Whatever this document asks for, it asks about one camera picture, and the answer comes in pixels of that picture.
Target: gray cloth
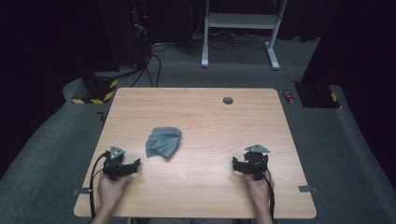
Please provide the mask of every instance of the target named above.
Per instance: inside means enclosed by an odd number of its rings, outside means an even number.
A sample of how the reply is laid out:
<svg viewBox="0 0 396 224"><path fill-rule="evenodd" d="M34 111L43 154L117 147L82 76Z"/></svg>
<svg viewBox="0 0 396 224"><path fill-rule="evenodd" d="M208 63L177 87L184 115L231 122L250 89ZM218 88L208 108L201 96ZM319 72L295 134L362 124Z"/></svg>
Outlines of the gray cloth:
<svg viewBox="0 0 396 224"><path fill-rule="evenodd" d="M154 128L146 142L147 157L170 159L180 143L181 131L174 127Z"/></svg>
<svg viewBox="0 0 396 224"><path fill-rule="evenodd" d="M232 224L226 218L151 218L148 224Z"/></svg>

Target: wooden table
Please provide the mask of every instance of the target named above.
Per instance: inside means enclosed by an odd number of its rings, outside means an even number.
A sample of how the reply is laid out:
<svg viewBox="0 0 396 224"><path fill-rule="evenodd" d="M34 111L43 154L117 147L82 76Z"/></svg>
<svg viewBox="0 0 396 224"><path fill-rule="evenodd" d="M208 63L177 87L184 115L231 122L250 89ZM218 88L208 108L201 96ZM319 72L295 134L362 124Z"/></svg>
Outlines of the wooden table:
<svg viewBox="0 0 396 224"><path fill-rule="evenodd" d="M223 103L232 97L233 103ZM180 146L170 160L146 156L153 128L182 131ZM141 158L128 183L115 217L229 217L252 218L254 212L244 178L232 167L242 161L245 147L271 150L269 170L276 183L275 218L312 218L316 215L290 129L271 89L118 89L94 152L91 169L111 145L126 150L124 164ZM99 197L95 194L96 208ZM89 217L89 195L80 194L75 207Z"/></svg>

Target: gray carpet floor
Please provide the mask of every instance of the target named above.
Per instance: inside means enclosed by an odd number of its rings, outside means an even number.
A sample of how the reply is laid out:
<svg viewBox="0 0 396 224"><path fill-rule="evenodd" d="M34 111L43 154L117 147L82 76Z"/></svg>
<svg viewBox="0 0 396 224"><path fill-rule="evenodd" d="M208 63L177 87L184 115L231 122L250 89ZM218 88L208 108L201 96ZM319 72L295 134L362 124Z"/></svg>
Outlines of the gray carpet floor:
<svg viewBox="0 0 396 224"><path fill-rule="evenodd" d="M293 87L300 81L318 41L277 40L281 69L274 71L263 42L234 43L209 49L209 66L201 67L202 48L166 44L154 47L162 60L159 87L272 88L281 97L307 182L316 187L313 219L278 223L396 223L396 194L354 120L342 89L331 86L342 108L302 107ZM225 42L211 40L221 48ZM148 69L156 79L159 62ZM117 88L130 87L137 75L121 77ZM102 131L104 105L75 105L71 97L80 80L64 87L64 106L35 132L0 182L0 223L88 223L76 217L77 196ZM150 87L148 73L134 85ZM291 90L295 105L281 95ZM113 218L111 223L126 223Z"/></svg>

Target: yellow and black hazard tape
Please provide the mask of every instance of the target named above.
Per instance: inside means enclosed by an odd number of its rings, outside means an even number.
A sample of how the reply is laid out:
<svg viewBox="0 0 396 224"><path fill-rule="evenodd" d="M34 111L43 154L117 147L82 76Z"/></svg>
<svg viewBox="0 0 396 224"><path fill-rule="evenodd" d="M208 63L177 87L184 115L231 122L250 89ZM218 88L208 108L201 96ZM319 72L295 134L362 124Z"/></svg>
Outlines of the yellow and black hazard tape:
<svg viewBox="0 0 396 224"><path fill-rule="evenodd" d="M73 98L72 101L75 104L78 105L83 105L83 104L106 104L108 101L110 101L111 97L114 94L114 90L116 89L117 83L119 82L118 79L112 81L108 87L108 89L105 90L105 92L102 92L102 95L104 95L101 98Z"/></svg>

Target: red can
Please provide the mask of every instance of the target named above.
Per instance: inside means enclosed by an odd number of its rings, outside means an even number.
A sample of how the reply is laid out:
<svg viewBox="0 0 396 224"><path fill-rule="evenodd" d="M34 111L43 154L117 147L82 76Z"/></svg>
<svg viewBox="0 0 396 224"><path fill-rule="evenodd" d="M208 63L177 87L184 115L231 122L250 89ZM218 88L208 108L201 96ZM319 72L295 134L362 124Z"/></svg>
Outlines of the red can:
<svg viewBox="0 0 396 224"><path fill-rule="evenodd" d="M289 90L284 90L283 91L283 96L285 96L286 101L290 104L290 105L294 105L294 98L291 95L291 92Z"/></svg>

